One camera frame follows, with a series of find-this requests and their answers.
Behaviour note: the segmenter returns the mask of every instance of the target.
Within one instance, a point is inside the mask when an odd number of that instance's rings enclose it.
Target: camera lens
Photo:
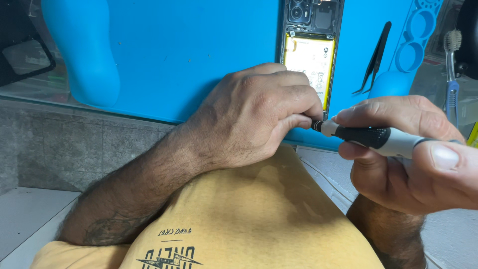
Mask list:
[[[291,11],[291,15],[296,20],[300,19],[300,17],[302,17],[302,9],[299,7],[293,8]]]

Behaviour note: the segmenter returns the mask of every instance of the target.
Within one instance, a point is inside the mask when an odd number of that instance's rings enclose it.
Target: hairy forearm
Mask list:
[[[175,190],[203,172],[189,147],[173,131],[90,187],[65,220],[58,240],[83,246],[131,243]]]
[[[385,208],[359,195],[347,212],[386,269],[426,268],[420,231],[424,216]]]

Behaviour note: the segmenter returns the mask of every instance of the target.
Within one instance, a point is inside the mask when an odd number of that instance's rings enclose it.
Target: blue toothbrush handle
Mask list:
[[[460,89],[460,86],[458,85],[458,82],[456,80],[452,80],[448,82],[448,85],[446,86],[446,116],[448,120],[450,121],[450,111],[453,110],[455,112],[455,127],[458,128],[458,90]]]

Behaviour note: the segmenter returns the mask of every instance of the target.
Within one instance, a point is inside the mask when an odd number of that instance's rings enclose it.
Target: gray tile wall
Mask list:
[[[0,100],[0,195],[17,186],[84,191],[173,127]]]

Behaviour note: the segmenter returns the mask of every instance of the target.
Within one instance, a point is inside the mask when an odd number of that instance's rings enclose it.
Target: precision screwdriver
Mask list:
[[[386,157],[403,157],[412,159],[412,152],[416,145],[425,141],[437,139],[424,138],[402,132],[396,128],[351,128],[344,127],[332,120],[312,122],[313,130],[327,137],[335,136],[344,141],[367,147]]]

